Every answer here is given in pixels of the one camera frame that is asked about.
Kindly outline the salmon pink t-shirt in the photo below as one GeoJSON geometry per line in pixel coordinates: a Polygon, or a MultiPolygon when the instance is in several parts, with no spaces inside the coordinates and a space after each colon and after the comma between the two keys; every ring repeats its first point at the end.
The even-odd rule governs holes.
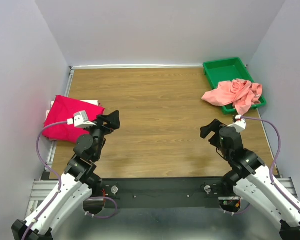
{"type": "Polygon", "coordinates": [[[201,99],[217,107],[232,105],[243,116],[253,105],[261,103],[262,93],[261,84],[237,78],[219,82],[216,89],[205,92],[201,99]]]}

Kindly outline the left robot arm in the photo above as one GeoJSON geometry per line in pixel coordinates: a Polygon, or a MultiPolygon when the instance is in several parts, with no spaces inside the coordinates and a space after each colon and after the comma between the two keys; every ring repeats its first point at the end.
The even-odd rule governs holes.
{"type": "Polygon", "coordinates": [[[51,240],[53,231],[59,227],[73,210],[85,199],[97,197],[103,192],[101,178],[94,171],[106,144],[106,135],[120,128],[120,112],[103,115],[90,121],[85,111],[79,111],[65,121],[55,122],[45,130],[58,125],[73,125],[87,133],[77,138],[74,155],[64,173],[42,204],[25,220],[16,220],[11,229],[16,240],[51,240]]]}

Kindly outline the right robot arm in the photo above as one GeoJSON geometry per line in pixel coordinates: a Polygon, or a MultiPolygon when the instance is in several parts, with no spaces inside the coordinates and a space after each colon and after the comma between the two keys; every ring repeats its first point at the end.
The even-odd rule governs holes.
{"type": "Polygon", "coordinates": [[[203,139],[214,133],[209,143],[232,169],[218,187],[225,196],[235,194],[259,210],[279,230],[281,239],[300,240],[300,201],[274,177],[273,168],[244,147],[245,128],[246,118],[240,115],[230,125],[215,119],[200,128],[203,139]]]}

